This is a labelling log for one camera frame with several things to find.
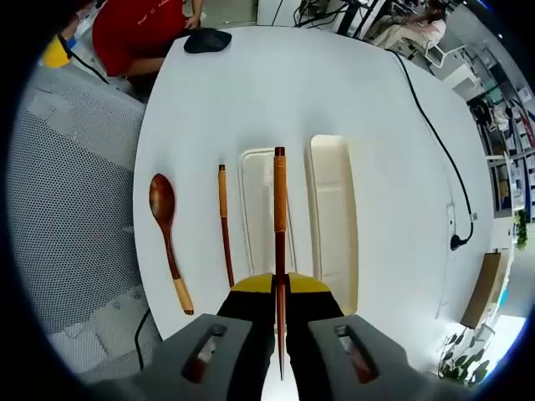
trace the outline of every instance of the white table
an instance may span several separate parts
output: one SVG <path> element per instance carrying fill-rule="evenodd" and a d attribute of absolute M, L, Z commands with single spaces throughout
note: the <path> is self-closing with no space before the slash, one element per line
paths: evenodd
<path fill-rule="evenodd" d="M 304 150 L 314 135 L 349 141 L 359 226 L 358 314 L 400 343 L 416 368 L 459 321 L 489 249 L 492 193 L 482 144 L 466 104 L 406 62 L 426 113 L 462 174 L 477 213 L 472 239 L 450 252 L 447 205 L 469 229 L 455 173 L 415 107 L 392 54 L 315 29 L 229 29 L 221 53 L 190 55 L 184 39 L 166 57 L 141 128 L 134 177 L 135 244 L 145 293 L 163 338 L 228 293 L 217 197 L 227 165 L 232 264 L 249 276 L 238 162 L 251 148 L 285 146 L 298 272 L 312 274 Z M 164 242 L 150 213 L 149 183 L 176 188 L 173 244 L 196 315 L 181 310 Z"/>

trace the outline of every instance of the spoon bowl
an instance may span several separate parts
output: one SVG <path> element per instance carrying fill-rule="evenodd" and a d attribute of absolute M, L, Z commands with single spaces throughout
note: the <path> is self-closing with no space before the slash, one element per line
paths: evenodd
<path fill-rule="evenodd" d="M 149 204 L 152 215 L 160 226 L 173 222 L 175 193 L 169 180 L 162 174 L 156 174 L 150 182 Z"/>

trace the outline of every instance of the person's hand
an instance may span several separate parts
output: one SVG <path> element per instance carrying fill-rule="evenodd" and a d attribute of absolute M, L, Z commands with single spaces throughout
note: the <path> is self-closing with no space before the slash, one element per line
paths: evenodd
<path fill-rule="evenodd" d="M 67 25 L 64 30 L 61 31 L 61 36 L 63 36 L 65 40 L 71 39 L 76 33 L 76 28 L 78 27 L 79 22 L 80 19 L 78 18 L 78 16 L 74 15 L 70 20 L 69 25 Z"/>
<path fill-rule="evenodd" d="M 199 19 L 198 15 L 194 15 L 193 17 L 189 17 L 186 21 L 185 29 L 195 29 L 199 28 L 201 26 L 201 20 Z"/>

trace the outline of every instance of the yellow object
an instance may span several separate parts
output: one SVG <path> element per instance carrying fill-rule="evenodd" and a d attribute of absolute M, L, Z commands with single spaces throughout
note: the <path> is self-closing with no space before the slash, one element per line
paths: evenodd
<path fill-rule="evenodd" d="M 329 287 L 312 277 L 297 273 L 288 273 L 290 279 L 290 292 L 329 292 Z"/>
<path fill-rule="evenodd" d="M 43 60 L 44 65 L 51 69 L 63 67 L 70 61 L 57 36 L 54 36 L 52 42 L 48 44 L 41 59 Z"/>
<path fill-rule="evenodd" d="M 253 276 L 241 280 L 236 284 L 232 291 L 241 291 L 241 292 L 271 292 L 271 281 L 273 279 L 273 274 L 261 274 L 260 276 Z"/>

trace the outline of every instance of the wooden spoon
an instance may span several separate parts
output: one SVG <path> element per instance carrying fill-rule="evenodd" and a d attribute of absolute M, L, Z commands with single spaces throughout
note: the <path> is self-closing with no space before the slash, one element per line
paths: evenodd
<path fill-rule="evenodd" d="M 166 243 L 167 261 L 175 283 L 176 294 L 186 315 L 193 314 L 193 303 L 186 284 L 176 267 L 175 255 L 171 244 L 171 226 L 175 214 L 175 194 L 171 183 L 162 174 L 156 174 L 150 182 L 149 204 L 152 214 L 161 228 Z"/>

